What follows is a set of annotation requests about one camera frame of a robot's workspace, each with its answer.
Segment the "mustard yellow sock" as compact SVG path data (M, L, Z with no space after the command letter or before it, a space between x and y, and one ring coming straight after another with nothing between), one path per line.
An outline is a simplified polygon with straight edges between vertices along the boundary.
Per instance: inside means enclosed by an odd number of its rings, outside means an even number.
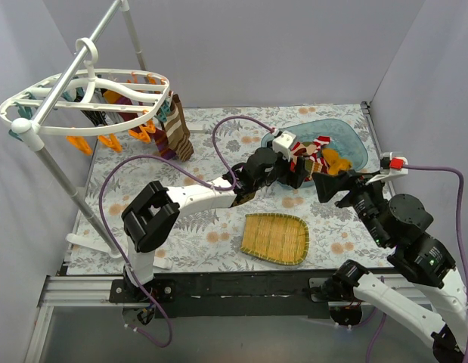
M352 162L346 158L340 157L338 152L334 149L324 148L321 150L321 155L327 163L328 175L336 176L352 168Z

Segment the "brown olive sock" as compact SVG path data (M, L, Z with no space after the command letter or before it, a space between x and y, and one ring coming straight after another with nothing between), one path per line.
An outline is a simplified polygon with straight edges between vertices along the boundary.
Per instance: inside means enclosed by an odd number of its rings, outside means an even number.
M313 173L321 172L323 169L323 164L320 157L318 156L320 150L321 146L317 142L296 142L291 149L292 159L297 157L311 159L314 163Z

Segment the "red white striped sock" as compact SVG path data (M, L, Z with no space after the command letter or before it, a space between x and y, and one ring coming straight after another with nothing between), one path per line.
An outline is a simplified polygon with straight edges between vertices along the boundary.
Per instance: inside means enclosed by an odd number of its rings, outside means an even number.
M293 161L303 159L311 166L312 172L327 172L327 163L321 155L321 149L331 142L327 136L318 136L314 141L297 141L291 147Z

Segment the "brown cream striped sock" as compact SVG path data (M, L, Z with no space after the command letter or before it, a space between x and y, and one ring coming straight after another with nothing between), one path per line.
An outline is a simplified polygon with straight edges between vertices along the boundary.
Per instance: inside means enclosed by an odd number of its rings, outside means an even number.
M168 139L169 148L182 162L188 161L194 153L190 141L190 130L184 117L184 111L178 94L172 96L169 112L166 114L164 131Z

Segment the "white round clip hanger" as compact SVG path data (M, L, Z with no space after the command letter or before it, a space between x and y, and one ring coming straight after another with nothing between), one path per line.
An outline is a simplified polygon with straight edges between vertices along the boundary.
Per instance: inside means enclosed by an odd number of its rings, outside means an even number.
M86 54L85 60L80 61L84 67L74 70L69 79L62 73L49 76L2 102L0 119L6 126L15 124L9 117L9 110L15 107L27 112L38 134L77 137L116 134L145 124L169 100L170 82L165 76L143 70L97 68L98 50L92 40L77 39L76 47ZM106 89L106 104L91 102L96 88ZM130 113L133 119L98 127L46 126L47 117L42 114L46 108Z

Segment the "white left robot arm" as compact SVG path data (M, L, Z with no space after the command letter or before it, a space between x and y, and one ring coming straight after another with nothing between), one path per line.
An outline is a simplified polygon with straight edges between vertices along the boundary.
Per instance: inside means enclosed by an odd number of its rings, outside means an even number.
M246 162L232 166L212 181L187 187L148 183L121 215L129 248L123 269L127 294L138 303L151 297L155 252L178 219L242 205L274 182L297 189L307 178L308 170L301 159L287 160L280 152L260 147Z

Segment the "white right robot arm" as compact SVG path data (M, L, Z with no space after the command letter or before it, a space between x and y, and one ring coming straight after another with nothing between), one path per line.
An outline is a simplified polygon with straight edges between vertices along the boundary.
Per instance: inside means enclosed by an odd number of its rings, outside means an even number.
M373 175L349 170L337 176L315 174L322 203L343 191L335 204L356 212L378 247L393 252L387 258L395 270L412 283L432 304L428 311L385 285L374 273L354 260L345 261L322 285L311 287L323 300L370 303L398 320L432 348L439 362L468 362L468 262L463 271L445 245L427 233L433 217L410 194L384 198L384 182L407 175L410 165L391 167Z

